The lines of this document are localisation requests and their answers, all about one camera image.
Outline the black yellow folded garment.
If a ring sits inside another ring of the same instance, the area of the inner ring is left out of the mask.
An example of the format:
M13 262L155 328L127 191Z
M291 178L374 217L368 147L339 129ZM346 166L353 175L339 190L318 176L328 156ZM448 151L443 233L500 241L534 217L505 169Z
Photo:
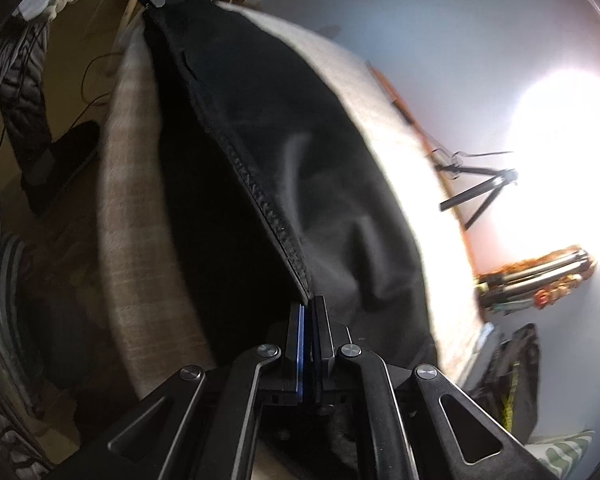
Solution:
M484 370L465 391L519 442L526 444L538 422L541 350L534 324L518 328L508 339L499 336Z

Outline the dark quilted jacket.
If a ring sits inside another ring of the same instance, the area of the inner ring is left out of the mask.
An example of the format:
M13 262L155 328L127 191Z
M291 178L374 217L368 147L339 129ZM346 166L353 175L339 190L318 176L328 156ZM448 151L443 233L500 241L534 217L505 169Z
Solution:
M20 169L30 172L52 144L43 72L50 24L31 25L0 85L0 110Z

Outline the folded silver tripod stand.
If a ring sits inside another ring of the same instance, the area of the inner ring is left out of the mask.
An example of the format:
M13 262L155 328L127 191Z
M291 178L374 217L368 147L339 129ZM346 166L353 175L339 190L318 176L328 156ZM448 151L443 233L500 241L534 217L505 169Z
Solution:
M508 315L543 310L571 294L596 270L594 258L580 246L570 246L534 259L506 264L476 278L481 309Z

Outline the black pants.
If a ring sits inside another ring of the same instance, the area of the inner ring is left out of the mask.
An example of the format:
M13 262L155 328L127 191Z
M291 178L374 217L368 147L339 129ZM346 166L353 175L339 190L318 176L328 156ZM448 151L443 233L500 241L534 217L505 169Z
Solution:
M326 81L208 0L166 0L144 26L166 212L214 362L281 344L318 296L388 363L437 362L414 236Z

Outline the beige plaid bed blanket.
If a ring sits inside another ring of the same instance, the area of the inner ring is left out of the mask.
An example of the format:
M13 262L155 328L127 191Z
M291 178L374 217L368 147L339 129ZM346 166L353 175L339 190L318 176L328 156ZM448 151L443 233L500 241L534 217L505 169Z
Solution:
M464 382L482 321L460 224L439 210L444 189L422 139L362 58L280 18L258 11L246 18L291 47L335 92L389 179L422 262L439 366L452 382ZM105 130L99 255L114 340L135 391L146 396L180 366L208 367L212 357L166 220L157 91L143 25L130 26L125 42Z

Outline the green leaf pattern pillow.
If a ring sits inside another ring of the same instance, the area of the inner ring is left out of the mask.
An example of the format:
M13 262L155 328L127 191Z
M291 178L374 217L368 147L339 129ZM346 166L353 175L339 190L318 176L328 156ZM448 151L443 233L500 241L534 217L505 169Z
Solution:
M593 430L583 430L528 443L524 447L557 479L568 479L588 452L594 434Z

